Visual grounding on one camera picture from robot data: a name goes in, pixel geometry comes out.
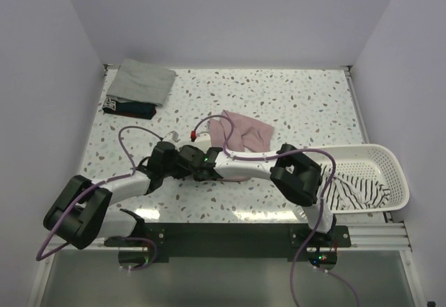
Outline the pink tank top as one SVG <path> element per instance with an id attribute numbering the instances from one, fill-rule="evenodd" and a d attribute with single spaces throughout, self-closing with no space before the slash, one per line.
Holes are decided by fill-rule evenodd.
<path id="1" fill-rule="evenodd" d="M 250 178 L 269 180 L 276 164 L 270 149 L 274 127 L 255 118 L 223 110 L 200 120 L 191 132 L 191 141 L 197 133 L 208 132 L 212 146 L 222 151 L 216 159 L 215 170 L 220 180 L 245 181 Z"/>

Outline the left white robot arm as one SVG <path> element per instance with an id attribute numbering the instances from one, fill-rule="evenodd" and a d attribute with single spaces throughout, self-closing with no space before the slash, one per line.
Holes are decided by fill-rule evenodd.
<path id="1" fill-rule="evenodd" d="M 112 203 L 151 194 L 168 177 L 184 178 L 187 170 L 178 165 L 180 150 L 161 141 L 145 165 L 134 173 L 94 182 L 83 175 L 72 177 L 43 219 L 43 226 L 68 244 L 86 248 L 99 236 Z"/>

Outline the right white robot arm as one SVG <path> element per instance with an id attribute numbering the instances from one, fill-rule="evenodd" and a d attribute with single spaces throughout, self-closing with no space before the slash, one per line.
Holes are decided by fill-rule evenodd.
<path id="1" fill-rule="evenodd" d="M 250 153 L 218 147 L 204 152 L 196 146 L 184 145 L 176 163 L 198 181 L 234 177 L 271 181 L 288 202 L 304 210 L 313 243 L 327 246 L 335 238 L 335 216 L 323 200 L 330 182 L 323 178 L 320 165 L 306 155 L 308 152 L 334 159 L 323 150 L 297 149 L 289 144 L 278 151 Z"/>

